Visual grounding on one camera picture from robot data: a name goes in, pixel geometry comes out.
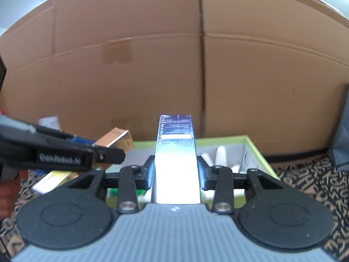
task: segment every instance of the metal screw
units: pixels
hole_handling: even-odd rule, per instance
[[[215,209],[219,212],[227,212],[230,211],[231,205],[227,202],[219,202],[215,204]]]
[[[125,201],[119,205],[119,208],[123,211],[133,211],[135,207],[136,204],[132,201]]]

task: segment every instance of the gray fabric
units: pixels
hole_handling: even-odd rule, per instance
[[[328,156],[338,170],[349,171],[349,91],[343,109],[341,121],[333,137]]]
[[[233,220],[204,204],[147,204],[122,215],[100,240],[75,250],[29,246],[14,262],[330,262],[322,248],[282,253],[246,238]]]

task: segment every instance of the patterned carpet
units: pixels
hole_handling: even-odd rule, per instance
[[[275,171],[284,183],[322,202],[330,209],[334,227],[324,248],[338,260],[349,262],[348,174],[333,169],[328,158],[276,168]],[[37,177],[34,173],[29,174],[28,180],[22,183],[12,217],[3,222],[0,237],[11,256],[24,247],[15,223],[16,215],[24,204],[38,196],[30,188],[41,178],[42,176]],[[6,254],[1,243],[0,251]]]

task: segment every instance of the finger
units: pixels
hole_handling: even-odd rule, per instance
[[[17,198],[0,199],[0,218],[9,218],[12,215]]]
[[[17,197],[20,191],[21,180],[15,178],[14,180],[5,181],[0,184],[0,198]]]
[[[20,171],[19,177],[21,180],[27,180],[28,179],[28,170],[25,169],[23,171]]]

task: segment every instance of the light green storage box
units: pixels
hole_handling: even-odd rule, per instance
[[[248,168],[257,168],[278,179],[274,170],[248,136],[196,139],[195,143],[197,155],[208,153],[211,159],[214,160],[217,148],[224,146],[228,167],[238,164],[241,166],[240,170],[243,171],[246,171]],[[121,167],[132,164],[143,165],[149,156],[155,154],[155,147],[155,141],[135,142],[134,148],[127,153],[125,161],[121,165],[111,166],[107,172],[118,172]],[[108,205],[115,205],[115,195],[114,192],[108,192]],[[212,196],[202,192],[202,201],[210,206],[212,204]],[[242,192],[237,191],[234,195],[234,206],[241,207],[243,204],[245,204],[245,196]]]

